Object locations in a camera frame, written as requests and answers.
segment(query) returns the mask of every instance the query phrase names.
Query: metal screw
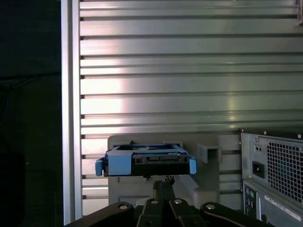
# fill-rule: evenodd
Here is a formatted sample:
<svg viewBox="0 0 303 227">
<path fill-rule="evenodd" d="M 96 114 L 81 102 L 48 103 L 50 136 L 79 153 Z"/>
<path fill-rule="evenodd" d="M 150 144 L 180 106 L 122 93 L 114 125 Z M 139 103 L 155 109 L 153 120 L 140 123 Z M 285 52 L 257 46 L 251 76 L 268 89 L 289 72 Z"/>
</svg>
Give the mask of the metal screw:
<svg viewBox="0 0 303 227">
<path fill-rule="evenodd" d="M 208 208 L 209 210 L 213 210 L 213 209 L 215 209 L 215 206 L 212 205 L 212 204 L 208 204 L 208 205 L 206 206 L 206 208 Z"/>
<path fill-rule="evenodd" d="M 122 209 L 122 210 L 124 210 L 124 209 L 127 209 L 127 206 L 122 205 L 122 206 L 120 206 L 119 208 Z"/>
<path fill-rule="evenodd" d="M 174 202 L 175 202 L 175 204 L 181 204 L 182 200 L 175 200 Z"/>
</svg>

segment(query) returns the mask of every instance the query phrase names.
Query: blue drive tray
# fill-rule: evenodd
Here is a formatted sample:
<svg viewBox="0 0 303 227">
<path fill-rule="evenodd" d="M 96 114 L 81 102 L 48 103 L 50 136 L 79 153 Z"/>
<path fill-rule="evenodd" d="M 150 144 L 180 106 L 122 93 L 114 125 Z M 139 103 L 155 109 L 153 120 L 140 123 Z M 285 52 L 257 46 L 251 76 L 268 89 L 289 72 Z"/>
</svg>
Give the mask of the blue drive tray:
<svg viewBox="0 0 303 227">
<path fill-rule="evenodd" d="M 196 160 L 170 144 L 122 145 L 96 161 L 97 176 L 187 175 L 196 173 Z"/>
</svg>

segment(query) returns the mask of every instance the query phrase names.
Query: dark background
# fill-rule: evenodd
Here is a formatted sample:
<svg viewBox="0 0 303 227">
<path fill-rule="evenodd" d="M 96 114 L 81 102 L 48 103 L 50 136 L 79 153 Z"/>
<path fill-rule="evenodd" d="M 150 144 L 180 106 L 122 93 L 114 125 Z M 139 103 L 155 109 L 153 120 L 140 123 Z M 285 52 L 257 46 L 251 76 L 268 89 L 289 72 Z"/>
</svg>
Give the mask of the dark background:
<svg viewBox="0 0 303 227">
<path fill-rule="evenodd" d="M 25 155 L 23 226 L 63 225 L 60 10 L 57 0 L 0 1 L 1 85 L 15 85 L 1 132 L 12 151 Z"/>
</svg>

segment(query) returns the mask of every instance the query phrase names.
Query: metal wall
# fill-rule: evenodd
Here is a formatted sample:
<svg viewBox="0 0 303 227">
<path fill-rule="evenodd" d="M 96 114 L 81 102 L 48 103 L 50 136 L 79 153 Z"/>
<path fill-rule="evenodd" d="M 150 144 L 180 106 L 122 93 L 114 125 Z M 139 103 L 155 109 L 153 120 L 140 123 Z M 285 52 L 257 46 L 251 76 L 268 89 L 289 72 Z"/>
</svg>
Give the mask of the metal wall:
<svg viewBox="0 0 303 227">
<path fill-rule="evenodd" d="M 106 206 L 94 162 L 111 135 L 302 124 L 296 14 L 294 0 L 62 1 L 65 222 Z"/>
</svg>

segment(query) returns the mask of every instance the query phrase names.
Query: aluminum slotted panel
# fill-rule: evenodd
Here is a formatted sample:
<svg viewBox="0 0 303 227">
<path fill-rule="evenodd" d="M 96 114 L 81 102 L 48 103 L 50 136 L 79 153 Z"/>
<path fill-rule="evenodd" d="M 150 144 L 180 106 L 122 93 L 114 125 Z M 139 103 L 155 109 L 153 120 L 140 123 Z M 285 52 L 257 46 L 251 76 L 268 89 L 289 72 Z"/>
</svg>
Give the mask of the aluminum slotted panel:
<svg viewBox="0 0 303 227">
<path fill-rule="evenodd" d="M 74 0 L 82 177 L 96 178 L 91 163 L 115 134 L 302 125 L 295 3 Z"/>
</svg>

